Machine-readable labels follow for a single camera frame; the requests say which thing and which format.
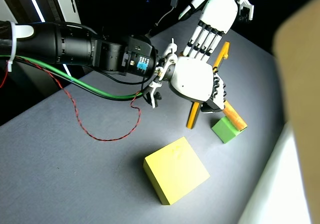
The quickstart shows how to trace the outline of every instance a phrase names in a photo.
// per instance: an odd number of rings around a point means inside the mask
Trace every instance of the red wire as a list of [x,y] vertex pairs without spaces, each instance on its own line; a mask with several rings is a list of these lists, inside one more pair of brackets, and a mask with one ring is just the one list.
[[102,142],[113,142],[113,141],[118,141],[118,140],[121,140],[121,139],[124,139],[126,137],[128,137],[131,133],[133,133],[137,126],[139,125],[140,123],[140,120],[141,120],[141,110],[139,107],[136,107],[136,106],[133,106],[132,104],[134,103],[134,101],[136,100],[137,98],[137,95],[139,93],[139,91],[135,94],[133,100],[131,101],[130,103],[130,107],[133,108],[133,109],[137,109],[138,110],[138,120],[135,124],[135,126],[128,132],[128,134],[122,136],[122,137],[119,137],[119,138],[115,138],[115,139],[101,139],[101,138],[97,138],[95,137],[94,135],[92,135],[85,127],[84,125],[82,124],[82,121],[81,119],[79,118],[79,110],[77,108],[77,104],[76,104],[76,100],[72,97],[72,95],[70,94],[70,92],[68,92],[67,90],[65,90],[63,88],[63,86],[61,85],[60,81],[55,78],[50,72],[48,72],[47,70],[43,69],[41,66],[37,65],[36,63],[31,63],[33,65],[35,65],[38,69],[42,70],[42,71],[45,71],[46,73],[48,73],[50,75],[50,77],[52,77],[55,82],[58,84],[58,86],[64,91],[64,93],[68,96],[68,98],[72,101],[72,104],[73,104],[73,107],[74,107],[74,111],[75,111],[75,116],[76,116],[76,119],[80,125],[80,127],[82,128],[82,130],[88,135],[90,136],[91,138],[95,139],[95,140],[98,140],[98,141],[102,141]]
[[7,79],[7,76],[8,76],[8,66],[5,67],[5,74],[4,74],[4,78],[3,78],[2,82],[1,82],[0,88],[2,88],[4,86],[5,81]]

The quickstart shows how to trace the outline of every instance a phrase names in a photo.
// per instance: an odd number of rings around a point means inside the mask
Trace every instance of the white light strip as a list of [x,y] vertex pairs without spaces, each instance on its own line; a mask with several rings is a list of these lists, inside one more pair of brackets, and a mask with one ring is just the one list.
[[[39,16],[41,22],[44,23],[44,22],[45,22],[45,18],[44,18],[44,16],[43,16],[42,13],[41,13],[41,10],[40,10],[40,8],[39,8],[39,6],[38,6],[37,1],[36,1],[36,0],[31,0],[31,1],[32,1],[33,6],[34,6],[34,8],[35,8],[35,10],[36,10],[36,13],[38,13],[38,16]],[[65,69],[65,72],[68,74],[68,76],[71,77],[71,73],[70,73],[67,65],[66,65],[66,64],[63,64],[63,67],[64,67],[64,69]]]
[[71,73],[70,73],[67,65],[66,65],[66,64],[63,64],[63,67],[64,67],[64,69],[65,69],[65,72],[68,74],[68,76],[71,77]]
[[38,16],[39,16],[41,22],[44,23],[44,22],[45,22],[45,19],[44,19],[44,16],[42,15],[42,13],[41,13],[41,11],[40,11],[40,8],[39,8],[39,6],[38,6],[38,3],[36,2],[36,0],[31,0],[31,1],[32,1],[32,3],[33,3],[33,6],[34,6],[36,12],[38,13]]

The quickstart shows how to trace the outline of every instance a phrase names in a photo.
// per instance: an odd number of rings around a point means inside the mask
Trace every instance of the table surface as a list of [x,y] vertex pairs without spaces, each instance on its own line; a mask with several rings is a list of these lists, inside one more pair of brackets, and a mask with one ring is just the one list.
[[[174,37],[182,51],[198,18],[196,14],[168,28],[151,39],[153,45],[161,54]],[[191,102],[165,83],[158,108],[136,100],[142,115],[135,132],[123,140],[100,142],[83,132],[71,101],[58,91],[0,127],[0,223],[236,223],[284,118],[274,57],[232,30],[222,40],[230,42],[230,50],[219,74],[227,99],[248,124],[243,133],[223,144],[211,130],[222,113],[201,113],[195,128],[187,129]],[[96,72],[83,81],[113,94],[140,88]],[[120,137],[137,121],[128,101],[106,100],[73,85],[67,89],[84,125],[98,137]],[[211,177],[175,204],[161,205],[143,159],[182,136]]]

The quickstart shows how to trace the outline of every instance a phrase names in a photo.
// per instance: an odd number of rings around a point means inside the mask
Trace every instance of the yellow cube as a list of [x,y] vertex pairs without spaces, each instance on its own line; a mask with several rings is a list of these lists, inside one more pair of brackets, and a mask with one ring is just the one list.
[[210,175],[185,137],[148,155],[143,162],[163,205],[171,205]]

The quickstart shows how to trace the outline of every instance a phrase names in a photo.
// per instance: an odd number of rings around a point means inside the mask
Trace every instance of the green cube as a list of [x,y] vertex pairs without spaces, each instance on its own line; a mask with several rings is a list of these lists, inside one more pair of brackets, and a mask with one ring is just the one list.
[[215,134],[217,134],[223,143],[229,142],[232,138],[238,136],[243,131],[237,130],[226,116],[221,118],[211,129]]

